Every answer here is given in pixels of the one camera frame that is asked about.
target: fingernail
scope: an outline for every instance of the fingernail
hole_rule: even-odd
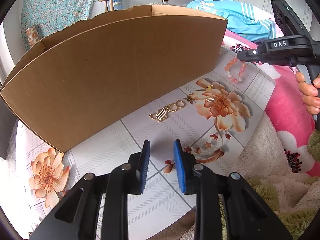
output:
[[[316,78],[314,81],[313,81],[314,85],[317,86],[319,85],[320,83],[320,78]]]

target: gold ring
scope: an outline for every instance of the gold ring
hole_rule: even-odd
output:
[[[178,106],[176,104],[170,104],[169,105],[169,111],[170,112],[175,112],[177,110],[178,110]]]
[[[157,120],[154,116],[157,115],[157,114],[149,114],[149,116],[151,117],[151,119],[153,120]]]
[[[178,100],[178,101],[176,102],[176,105],[177,105],[178,108],[183,108],[183,107],[186,106],[186,103],[185,103],[184,101],[182,101],[182,100]]]

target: star-shaped charm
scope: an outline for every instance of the star-shaped charm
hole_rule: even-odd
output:
[[[193,104],[193,102],[195,102],[195,100],[191,96],[187,96],[186,98],[183,98],[183,99],[185,99],[188,102],[190,102],[190,104]]]

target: hand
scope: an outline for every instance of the hand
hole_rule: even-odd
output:
[[[303,74],[296,72],[296,80],[298,81],[298,89],[303,93],[302,101],[306,104],[306,109],[309,114],[318,114],[320,112],[320,98],[317,97],[320,88],[320,74],[313,81],[313,85],[305,83]]]

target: beaded bracelet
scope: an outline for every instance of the beaded bracelet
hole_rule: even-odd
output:
[[[238,82],[242,81],[242,76],[244,75],[244,70],[246,67],[246,63],[244,63],[244,61],[242,61],[242,65],[240,68],[240,71],[238,73],[238,78],[235,78],[231,75],[230,73],[230,68],[238,61],[238,59],[235,57],[232,60],[229,61],[229,63],[225,66],[225,71],[226,71],[226,76],[228,76],[228,78],[230,79],[231,82],[233,82],[234,84],[237,84]]]

